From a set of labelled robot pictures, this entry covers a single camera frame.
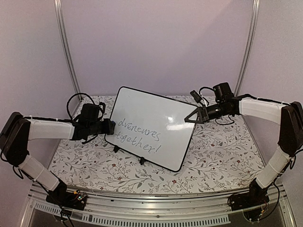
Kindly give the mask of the small black-framed whiteboard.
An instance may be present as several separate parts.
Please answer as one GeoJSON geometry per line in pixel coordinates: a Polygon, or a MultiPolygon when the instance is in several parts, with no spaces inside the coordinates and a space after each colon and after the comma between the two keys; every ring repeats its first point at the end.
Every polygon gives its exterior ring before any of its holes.
{"type": "Polygon", "coordinates": [[[114,134],[105,141],[172,172],[182,168],[194,123],[184,118],[197,106],[130,87],[120,87],[110,119],[114,134]]]}

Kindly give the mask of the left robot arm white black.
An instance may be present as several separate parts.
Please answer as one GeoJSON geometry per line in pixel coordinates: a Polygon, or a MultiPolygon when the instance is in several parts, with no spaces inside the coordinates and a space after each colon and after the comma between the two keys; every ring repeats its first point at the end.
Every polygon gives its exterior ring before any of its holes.
{"type": "Polygon", "coordinates": [[[70,202],[67,185],[52,174],[30,151],[32,141],[70,140],[89,143],[98,135],[112,135],[115,123],[103,117],[104,107],[85,104],[80,114],[67,119],[24,116],[13,112],[0,133],[0,158],[42,185],[60,205],[70,202]]]}

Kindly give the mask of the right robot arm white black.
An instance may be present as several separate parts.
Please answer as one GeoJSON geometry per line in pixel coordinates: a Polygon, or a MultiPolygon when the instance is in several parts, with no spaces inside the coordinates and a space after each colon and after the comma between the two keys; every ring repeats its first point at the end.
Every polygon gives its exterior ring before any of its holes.
{"type": "Polygon", "coordinates": [[[213,105],[201,104],[185,117],[187,123],[203,124],[223,116],[243,116],[262,120],[276,126],[274,151],[258,176],[249,185],[245,195],[248,206],[255,206],[263,199],[267,188],[295,163],[303,150],[303,105],[299,101],[277,101],[251,94],[236,96],[229,83],[211,88],[215,96],[213,105]]]}

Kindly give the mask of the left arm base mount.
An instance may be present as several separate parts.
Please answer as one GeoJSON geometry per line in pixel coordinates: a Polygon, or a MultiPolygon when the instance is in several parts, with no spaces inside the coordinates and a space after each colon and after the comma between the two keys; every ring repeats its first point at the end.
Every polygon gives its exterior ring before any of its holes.
{"type": "Polygon", "coordinates": [[[48,191],[46,201],[60,207],[84,210],[87,202],[87,194],[80,190],[69,192],[67,191],[67,185],[59,182],[53,191],[48,191]]]}

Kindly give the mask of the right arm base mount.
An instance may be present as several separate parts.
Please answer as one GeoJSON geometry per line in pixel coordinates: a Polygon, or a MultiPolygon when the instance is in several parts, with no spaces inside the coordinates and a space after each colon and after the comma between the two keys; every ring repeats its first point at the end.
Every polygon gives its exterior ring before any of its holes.
{"type": "Polygon", "coordinates": [[[268,188],[261,188],[256,180],[249,184],[249,191],[246,193],[233,193],[229,196],[227,204],[232,211],[249,209],[243,213],[246,220],[250,222],[260,221],[265,209],[261,205],[267,205],[269,197],[267,194],[268,188]]]}

